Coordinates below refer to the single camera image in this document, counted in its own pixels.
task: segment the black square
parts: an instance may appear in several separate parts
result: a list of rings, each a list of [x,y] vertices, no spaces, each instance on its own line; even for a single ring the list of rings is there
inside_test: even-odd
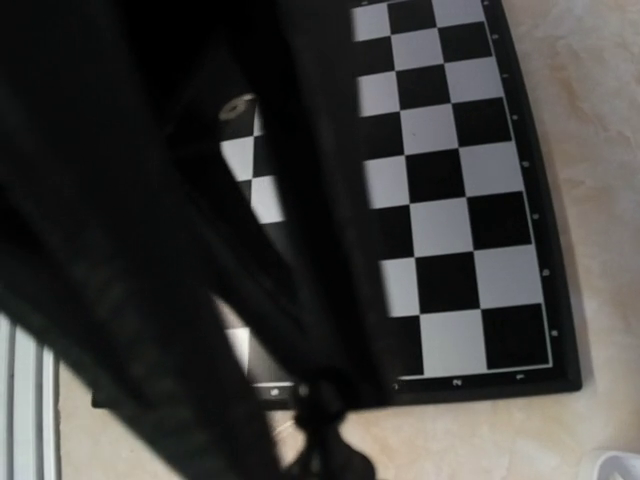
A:
[[[407,155],[411,203],[464,197],[458,150]]]
[[[276,247],[276,250],[284,257],[285,260],[291,262],[293,258],[293,247],[287,230],[286,222],[267,223],[262,225],[267,236]]]
[[[249,375],[255,383],[291,382],[285,372],[251,333],[249,338]]]
[[[382,241],[381,260],[413,257],[409,205],[374,210]]]
[[[484,22],[439,28],[445,63],[491,57],[491,45]]]
[[[483,310],[482,328],[489,369],[549,363],[541,305]]]
[[[396,77],[403,110],[451,102],[444,65],[402,70]]]
[[[251,180],[243,180],[242,182],[238,182],[238,186],[242,193],[247,198],[247,201],[251,203]]]
[[[189,150],[193,145],[210,142],[215,125],[198,112],[187,109],[177,119],[165,136],[167,146],[173,151]]]
[[[508,142],[511,130],[502,98],[455,103],[453,116],[461,147]]]
[[[391,33],[406,33],[436,27],[431,0],[408,0],[390,3]]]
[[[220,122],[220,141],[253,136],[256,102],[249,102],[244,112],[233,120]]]
[[[357,77],[394,71],[391,37],[355,42],[354,49]]]
[[[511,247],[531,243],[522,192],[470,197],[469,217],[473,248]]]
[[[398,317],[394,322],[395,347],[399,355],[400,375],[424,375],[420,317]]]
[[[258,135],[253,139],[253,176],[266,177],[275,175],[271,152],[267,148],[267,141],[264,135]]]
[[[416,267],[421,313],[479,308],[473,252],[417,258]]]
[[[402,123],[400,113],[363,117],[359,121],[364,160],[402,155]]]

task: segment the folded chessboard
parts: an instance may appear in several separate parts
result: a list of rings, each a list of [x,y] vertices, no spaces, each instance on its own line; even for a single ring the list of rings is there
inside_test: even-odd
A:
[[[363,171],[389,321],[404,347],[398,402],[579,388],[554,212],[501,4],[363,2],[352,16]],[[229,125],[222,150],[287,257],[256,108]],[[261,397],[284,406],[291,378],[233,327]]]

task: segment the metal grommet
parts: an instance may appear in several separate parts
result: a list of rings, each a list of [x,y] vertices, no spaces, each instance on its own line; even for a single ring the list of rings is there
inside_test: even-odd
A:
[[[247,105],[255,100],[255,98],[256,96],[253,93],[245,93],[244,95],[234,98],[222,107],[222,110],[220,110],[220,113],[218,114],[218,118],[223,122],[233,120],[244,112],[247,109]]]

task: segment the beige floor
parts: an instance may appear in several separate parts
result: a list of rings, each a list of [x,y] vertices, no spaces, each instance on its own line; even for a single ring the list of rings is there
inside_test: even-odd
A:
[[[640,3],[504,3],[554,183],[586,387],[353,416],[345,433],[380,478],[565,480],[594,448],[640,452]],[[60,408],[63,480],[175,478],[68,372]],[[300,437],[286,415],[274,423],[290,457]]]

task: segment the white object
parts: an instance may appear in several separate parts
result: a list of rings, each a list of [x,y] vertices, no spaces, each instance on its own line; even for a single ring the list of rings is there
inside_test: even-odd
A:
[[[403,110],[400,119],[404,152],[407,155],[458,148],[451,105]]]
[[[487,371],[480,310],[420,315],[420,333],[425,376],[456,377]]]
[[[596,450],[580,465],[578,480],[640,480],[640,455]]]
[[[59,480],[56,369],[0,312],[0,480]]]
[[[400,111],[396,72],[358,77],[360,116],[382,115]]]
[[[404,157],[368,160],[364,168],[371,208],[409,205],[409,180]]]
[[[503,97],[498,63],[493,57],[446,63],[452,103]]]
[[[473,250],[469,210],[465,198],[414,203],[410,209],[416,257]]]
[[[229,343],[236,354],[238,363],[242,367],[245,375],[249,372],[249,329],[248,328],[231,328],[227,330]]]
[[[353,31],[357,42],[388,37],[391,34],[389,14],[385,4],[354,8],[351,14],[353,15]]]
[[[438,30],[418,30],[391,37],[396,71],[442,65],[442,47]]]
[[[418,273],[414,258],[380,262],[390,317],[420,315]]]
[[[258,177],[251,180],[251,207],[263,225],[284,220],[276,177]]]

